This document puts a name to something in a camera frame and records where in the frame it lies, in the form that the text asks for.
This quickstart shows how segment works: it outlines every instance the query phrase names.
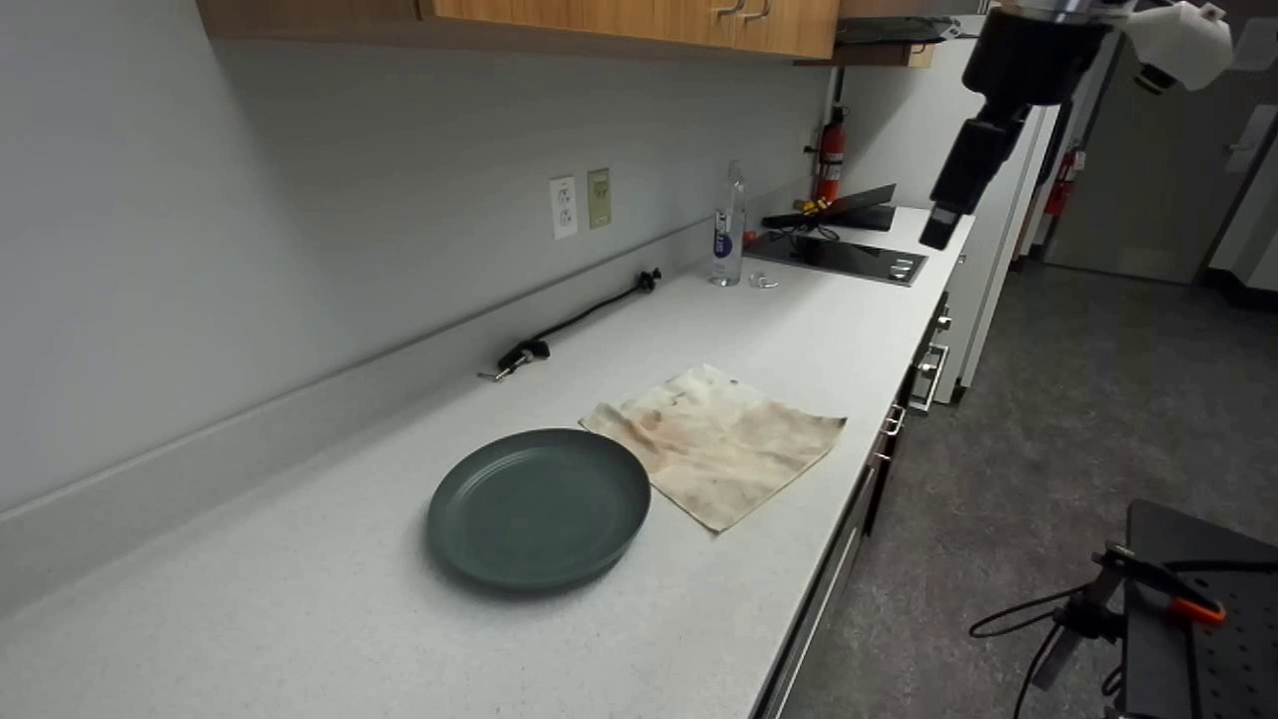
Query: wall outlet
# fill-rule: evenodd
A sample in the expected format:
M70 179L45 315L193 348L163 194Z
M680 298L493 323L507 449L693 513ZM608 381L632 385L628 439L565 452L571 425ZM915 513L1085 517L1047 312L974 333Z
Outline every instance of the wall outlet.
M611 223L611 174L591 170L587 174L587 230L608 230Z
M556 239L565 239L584 230L579 220L579 199L575 199L575 176L556 176L552 179L552 230L556 230Z

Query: cabinet handle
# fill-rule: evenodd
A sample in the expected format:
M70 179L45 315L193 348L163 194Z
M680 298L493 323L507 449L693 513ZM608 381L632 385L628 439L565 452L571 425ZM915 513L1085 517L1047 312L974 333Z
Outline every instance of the cabinet handle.
M744 25L766 21L772 18L772 0L762 0L756 13L737 13Z
M941 345L930 345L930 348L923 353L923 359L915 363L915 371L917 371L917 376L934 376L934 371L941 369L941 359L946 359Z
M737 13L744 13L744 5L745 5L745 0L717 5L717 7L713 7L713 21L721 21L721 18L737 18Z
M905 415L910 415L910 411L905 411L903 403L895 403L895 408L889 408L889 415L885 415L885 429L883 429L883 435L903 435L903 429L905 429Z
M930 389L927 389L927 399L923 403L910 403L910 411L927 415L934 397L941 393L941 376L946 376L946 359L950 359L950 345L934 345L937 359L934 359L934 376L930 376Z

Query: cabinet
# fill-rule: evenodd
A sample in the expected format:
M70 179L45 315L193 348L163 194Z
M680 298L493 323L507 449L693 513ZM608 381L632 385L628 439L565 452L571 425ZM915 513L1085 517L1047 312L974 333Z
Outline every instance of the cabinet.
M915 348L915 371L917 371L917 359L927 355L930 348L930 337L934 329L941 329L946 319L946 298L937 302L937 308L930 312L930 333L917 340ZM801 661L810 652L810 641L820 634L826 612L830 612L830 601L857 552L861 540L874 537L874 520L879 520L879 501L883 501L883 489L889 479L889 459L903 444L903 431L905 431L905 415L910 415L910 389L915 389L915 371L905 371L905 381L897 385L895 393L895 403L885 411L885 420L879 425L879 435L874 435L874 449L857 472L857 485L854 485L854 497L849 505L844 508L844 520L826 545L826 556L820 565L820 574L810 581L805 589L805 601L801 601L801 612L788 634L788 649L757 694L757 709L756 709L756 719L782 719L788 714L788 705L792 705L792 692L794 692L794 681L801 673Z
M983 18L990 0L838 0L838 18Z
M209 35L513 29L826 59L838 0L199 0Z

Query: lower cabinet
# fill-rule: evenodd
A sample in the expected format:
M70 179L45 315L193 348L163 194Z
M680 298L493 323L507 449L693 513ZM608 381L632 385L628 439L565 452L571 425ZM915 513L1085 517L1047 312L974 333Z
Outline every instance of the lower cabinet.
M838 520L834 540L820 565L820 574L805 589L801 612L792 625L788 649L782 649L780 664L772 666L772 681L756 705L756 719L788 714L792 692L794 692L801 661L826 618L826 608L838 596L857 545L874 537L879 505L889 489L889 464L903 444L905 420L910 420L910 411L923 411L923 415L930 411L934 381L941 376L941 369L930 369L934 348L941 348L937 345L941 329L950 329L946 298L930 312L930 323L915 348L915 363L910 363L903 389L895 393L889 411L883 415L883 429L879 429L874 449L861 464L854 497L844 508L844 520Z

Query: sink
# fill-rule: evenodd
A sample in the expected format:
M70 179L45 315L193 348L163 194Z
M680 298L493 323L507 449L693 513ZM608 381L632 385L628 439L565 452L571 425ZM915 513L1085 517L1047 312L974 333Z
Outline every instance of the sink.
M917 267L927 266L927 256L915 256L915 251L844 246L834 235L814 235L814 234L762 234L756 246L745 246L745 256L903 284L903 287L910 287Z

